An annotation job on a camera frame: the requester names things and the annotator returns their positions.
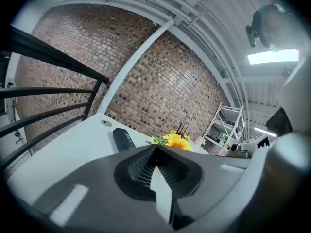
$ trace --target person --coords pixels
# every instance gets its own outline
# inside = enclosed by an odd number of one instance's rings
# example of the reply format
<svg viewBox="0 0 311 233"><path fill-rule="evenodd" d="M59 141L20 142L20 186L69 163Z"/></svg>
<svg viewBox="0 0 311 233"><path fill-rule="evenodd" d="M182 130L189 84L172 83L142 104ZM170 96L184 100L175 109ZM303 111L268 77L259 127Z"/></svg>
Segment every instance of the person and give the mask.
<svg viewBox="0 0 311 233"><path fill-rule="evenodd" d="M271 51L280 49L297 49L299 56L311 53L310 36L295 12L286 12L278 4L268 4L253 14L252 26L246 31L251 32L254 39L260 39L264 47Z"/></svg>

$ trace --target rectangular light fixture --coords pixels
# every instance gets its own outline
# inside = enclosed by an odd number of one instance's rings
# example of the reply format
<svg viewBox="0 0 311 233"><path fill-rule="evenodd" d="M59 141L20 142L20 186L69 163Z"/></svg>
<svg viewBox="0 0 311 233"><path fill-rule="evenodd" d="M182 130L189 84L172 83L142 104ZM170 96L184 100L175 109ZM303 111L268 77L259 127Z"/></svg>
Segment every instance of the rectangular light fixture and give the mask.
<svg viewBox="0 0 311 233"><path fill-rule="evenodd" d="M299 51L297 49L282 49L279 52L260 52L250 54L247 57L251 65L270 62L298 61Z"/></svg>
<svg viewBox="0 0 311 233"><path fill-rule="evenodd" d="M276 134L273 134L271 132L268 132L268 131L265 131L265 130L262 130L262 129L259 129L259 128L256 128L256 127L254 129L257 130L257 131L260 131L262 133L265 133L265 134L271 135L273 137L276 137Z"/></svg>

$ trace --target flower bouquet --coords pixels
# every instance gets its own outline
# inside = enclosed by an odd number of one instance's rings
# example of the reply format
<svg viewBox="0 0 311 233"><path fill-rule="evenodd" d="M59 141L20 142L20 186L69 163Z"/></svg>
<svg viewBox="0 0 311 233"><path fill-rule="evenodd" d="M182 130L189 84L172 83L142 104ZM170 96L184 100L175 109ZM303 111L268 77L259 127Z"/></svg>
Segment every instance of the flower bouquet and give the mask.
<svg viewBox="0 0 311 233"><path fill-rule="evenodd" d="M151 144L173 146L182 150L194 152L189 144L189 141L189 136L186 135L181 137L181 135L178 134L176 130L172 130L170 134L163 137L151 138Z"/></svg>

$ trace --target white shelving rack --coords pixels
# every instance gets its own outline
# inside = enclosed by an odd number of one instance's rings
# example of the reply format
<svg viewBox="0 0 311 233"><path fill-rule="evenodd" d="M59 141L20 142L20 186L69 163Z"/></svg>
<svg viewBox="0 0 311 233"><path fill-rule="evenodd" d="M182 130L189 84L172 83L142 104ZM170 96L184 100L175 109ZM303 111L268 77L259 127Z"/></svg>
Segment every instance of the white shelving rack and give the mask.
<svg viewBox="0 0 311 233"><path fill-rule="evenodd" d="M228 144L232 145L234 143L238 143L245 128L242 111L243 106L241 108L234 108L229 106L223 106L223 104L220 103L213 120L211 121L203 136L205 139L222 148L218 155L222 155L224 151L227 151ZM212 126L216 127L217 130L220 131L220 133L228 136L225 145L219 144L208 136L208 133L210 132Z"/></svg>

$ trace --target white column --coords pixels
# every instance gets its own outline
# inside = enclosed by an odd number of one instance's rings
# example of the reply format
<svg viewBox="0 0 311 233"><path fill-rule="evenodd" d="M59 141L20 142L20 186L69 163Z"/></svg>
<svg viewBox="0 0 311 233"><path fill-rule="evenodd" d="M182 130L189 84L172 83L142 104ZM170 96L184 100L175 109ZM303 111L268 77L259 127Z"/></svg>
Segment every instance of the white column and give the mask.
<svg viewBox="0 0 311 233"><path fill-rule="evenodd" d="M123 80L138 61L138 59L145 53L145 51L157 40L170 26L174 24L174 20L171 18L167 23L161 26L157 31L155 31L128 59L125 65L122 67L121 71L116 75L110 88L108 89L106 95L104 96L101 105L99 106L97 113L105 113L113 96L116 94L119 86L122 84Z"/></svg>

